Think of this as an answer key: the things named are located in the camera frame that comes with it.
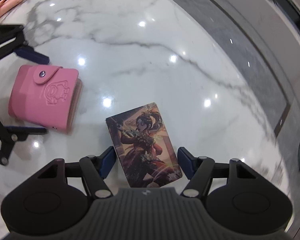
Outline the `pink snap card wallet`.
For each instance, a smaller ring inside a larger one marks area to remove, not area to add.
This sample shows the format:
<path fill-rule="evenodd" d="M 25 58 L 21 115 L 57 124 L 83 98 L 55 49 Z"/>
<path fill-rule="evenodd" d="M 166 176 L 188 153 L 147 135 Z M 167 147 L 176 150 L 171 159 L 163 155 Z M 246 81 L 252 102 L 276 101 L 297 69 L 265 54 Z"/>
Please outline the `pink snap card wallet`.
<path fill-rule="evenodd" d="M 62 133 L 71 130 L 82 88 L 74 68 L 22 65 L 15 78 L 8 114 Z"/>

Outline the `illustrated card box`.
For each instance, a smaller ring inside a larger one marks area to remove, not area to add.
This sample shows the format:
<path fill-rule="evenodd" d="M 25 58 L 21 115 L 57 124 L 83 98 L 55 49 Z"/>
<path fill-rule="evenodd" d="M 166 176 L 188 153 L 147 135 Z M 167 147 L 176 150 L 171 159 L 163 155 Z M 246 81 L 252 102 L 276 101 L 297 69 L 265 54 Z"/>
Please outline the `illustrated card box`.
<path fill-rule="evenodd" d="M 106 124 L 130 187 L 162 187 L 182 178 L 156 103 L 110 116 Z"/>

